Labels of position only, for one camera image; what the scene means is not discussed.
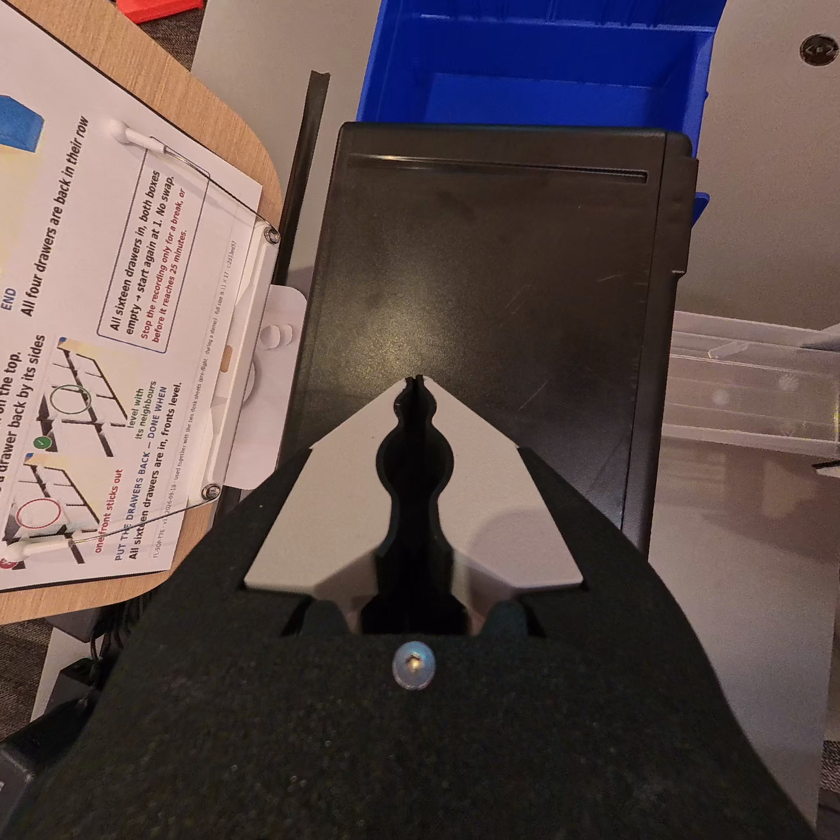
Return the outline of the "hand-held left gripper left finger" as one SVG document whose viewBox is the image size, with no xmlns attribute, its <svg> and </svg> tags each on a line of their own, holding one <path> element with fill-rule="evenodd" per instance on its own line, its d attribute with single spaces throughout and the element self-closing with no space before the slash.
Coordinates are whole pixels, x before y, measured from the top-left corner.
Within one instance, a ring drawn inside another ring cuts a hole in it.
<svg viewBox="0 0 840 840">
<path fill-rule="evenodd" d="M 414 377 L 391 385 L 310 447 L 245 576 L 248 591 L 333 602 L 350 630 L 361 630 L 392 517 L 377 456 L 400 423 L 398 399 L 414 386 Z"/>
</svg>

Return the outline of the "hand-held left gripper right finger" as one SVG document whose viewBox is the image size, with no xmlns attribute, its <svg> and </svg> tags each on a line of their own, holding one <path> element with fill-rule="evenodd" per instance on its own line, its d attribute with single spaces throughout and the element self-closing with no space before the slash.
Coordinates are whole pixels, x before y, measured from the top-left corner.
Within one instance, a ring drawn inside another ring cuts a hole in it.
<svg viewBox="0 0 840 840">
<path fill-rule="evenodd" d="M 583 584 L 520 448 L 429 376 L 420 378 L 430 572 L 458 630 L 500 602 Z"/>
</svg>

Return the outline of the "clear plastic drawer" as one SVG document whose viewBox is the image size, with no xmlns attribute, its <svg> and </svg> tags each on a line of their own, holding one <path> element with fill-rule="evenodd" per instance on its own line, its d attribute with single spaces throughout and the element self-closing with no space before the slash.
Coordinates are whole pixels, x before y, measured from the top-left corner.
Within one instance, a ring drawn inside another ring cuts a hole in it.
<svg viewBox="0 0 840 840">
<path fill-rule="evenodd" d="M 801 347 L 821 331 L 677 311 L 663 437 L 838 459 L 839 353 Z"/>
</svg>

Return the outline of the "black drawer cabinet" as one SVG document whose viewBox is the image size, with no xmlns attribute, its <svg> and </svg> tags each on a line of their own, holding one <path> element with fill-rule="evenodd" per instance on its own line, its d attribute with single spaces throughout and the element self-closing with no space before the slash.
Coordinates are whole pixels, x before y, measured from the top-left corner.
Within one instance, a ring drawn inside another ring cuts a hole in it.
<svg viewBox="0 0 840 840">
<path fill-rule="evenodd" d="M 646 554 L 698 163 L 662 129 L 345 123 L 279 461 L 428 375 Z"/>
</svg>

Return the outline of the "white plastic stand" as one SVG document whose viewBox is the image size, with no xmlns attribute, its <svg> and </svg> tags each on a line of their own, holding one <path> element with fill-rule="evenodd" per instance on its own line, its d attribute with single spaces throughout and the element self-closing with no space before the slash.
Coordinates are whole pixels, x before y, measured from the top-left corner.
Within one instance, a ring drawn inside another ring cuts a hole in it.
<svg viewBox="0 0 840 840">
<path fill-rule="evenodd" d="M 270 285 L 259 326 L 252 311 L 228 340 L 191 489 L 197 498 L 210 486 L 254 490 L 277 467 L 307 305 L 299 290 Z"/>
</svg>

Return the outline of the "blue plastic bin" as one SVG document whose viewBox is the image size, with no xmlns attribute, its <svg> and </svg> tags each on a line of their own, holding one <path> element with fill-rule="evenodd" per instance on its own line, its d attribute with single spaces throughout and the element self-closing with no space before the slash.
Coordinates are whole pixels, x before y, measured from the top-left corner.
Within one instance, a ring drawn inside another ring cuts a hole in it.
<svg viewBox="0 0 840 840">
<path fill-rule="evenodd" d="M 724 1 L 384 1 L 356 119 L 659 129 L 698 154 Z"/>
</svg>

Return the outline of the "dark object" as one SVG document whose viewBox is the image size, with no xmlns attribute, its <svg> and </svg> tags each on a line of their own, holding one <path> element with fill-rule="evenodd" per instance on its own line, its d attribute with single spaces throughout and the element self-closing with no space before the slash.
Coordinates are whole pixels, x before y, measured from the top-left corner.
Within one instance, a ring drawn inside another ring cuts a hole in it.
<svg viewBox="0 0 840 840">
<path fill-rule="evenodd" d="M 92 709 L 88 697 L 64 701 L 2 741 L 2 839 L 37 779 L 78 739 Z"/>
</svg>

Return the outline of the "black plastic strip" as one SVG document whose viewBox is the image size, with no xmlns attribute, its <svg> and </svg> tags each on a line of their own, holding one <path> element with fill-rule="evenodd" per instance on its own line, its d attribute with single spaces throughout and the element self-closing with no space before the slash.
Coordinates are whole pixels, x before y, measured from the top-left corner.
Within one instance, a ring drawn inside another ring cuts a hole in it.
<svg viewBox="0 0 840 840">
<path fill-rule="evenodd" d="M 285 286 L 290 270 L 303 201 L 319 137 L 322 114 L 329 90 L 329 73 L 311 70 L 293 155 L 286 195 L 278 227 L 279 248 L 272 285 Z"/>
</svg>

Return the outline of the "wooden side table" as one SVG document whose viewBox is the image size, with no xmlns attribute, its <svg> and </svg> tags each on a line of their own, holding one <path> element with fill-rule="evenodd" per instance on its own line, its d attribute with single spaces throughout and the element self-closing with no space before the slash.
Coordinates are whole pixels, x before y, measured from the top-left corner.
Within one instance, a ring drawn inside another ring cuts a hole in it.
<svg viewBox="0 0 840 840">
<path fill-rule="evenodd" d="M 258 212 L 278 226 L 282 193 L 265 146 L 226 103 L 105 1 L 8 5 L 126 89 L 194 141 L 262 186 Z M 126 602 L 165 582 L 211 528 L 224 495 L 185 513 L 170 570 L 1 594 L 3 626 Z"/>
</svg>

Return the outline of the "red plastic object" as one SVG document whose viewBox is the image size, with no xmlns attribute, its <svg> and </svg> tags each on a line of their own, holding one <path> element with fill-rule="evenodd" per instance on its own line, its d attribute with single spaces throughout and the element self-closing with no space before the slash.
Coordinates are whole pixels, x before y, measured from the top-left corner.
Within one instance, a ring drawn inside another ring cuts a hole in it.
<svg viewBox="0 0 840 840">
<path fill-rule="evenodd" d="M 192 11 L 203 11 L 205 2 L 196 1 L 123 1 L 114 2 L 116 8 L 136 25 Z"/>
</svg>

